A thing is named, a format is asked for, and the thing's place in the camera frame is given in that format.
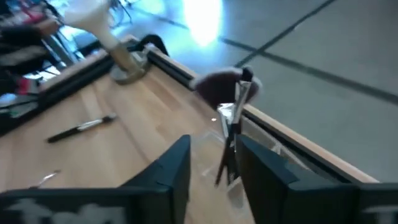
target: black pen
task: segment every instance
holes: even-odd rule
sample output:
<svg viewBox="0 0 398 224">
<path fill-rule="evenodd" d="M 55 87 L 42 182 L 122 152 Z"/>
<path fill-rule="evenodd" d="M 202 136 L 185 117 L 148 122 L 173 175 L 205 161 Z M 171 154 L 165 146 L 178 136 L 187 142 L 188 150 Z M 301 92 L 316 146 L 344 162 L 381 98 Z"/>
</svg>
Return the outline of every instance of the black pen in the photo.
<svg viewBox="0 0 398 224">
<path fill-rule="evenodd" d="M 89 122 L 81 124 L 81 125 L 79 125 L 77 127 L 71 128 L 71 129 L 69 129 L 67 131 L 64 131 L 64 132 L 62 132 L 60 134 L 56 134 L 56 135 L 54 135 L 52 137 L 49 137 L 47 139 L 47 142 L 48 143 L 57 142 L 57 141 L 59 141 L 61 139 L 67 138 L 69 136 L 81 133 L 81 132 L 83 132 L 83 131 L 85 131 L 87 129 L 93 128 L 93 127 L 95 127 L 95 126 L 97 126 L 99 124 L 109 123 L 109 122 L 113 121 L 115 118 L 116 118 L 116 114 L 113 113 L 113 114 L 107 115 L 107 116 L 105 116 L 105 117 L 103 117 L 101 119 L 96 119 L 94 121 L 89 121 Z"/>
</svg>

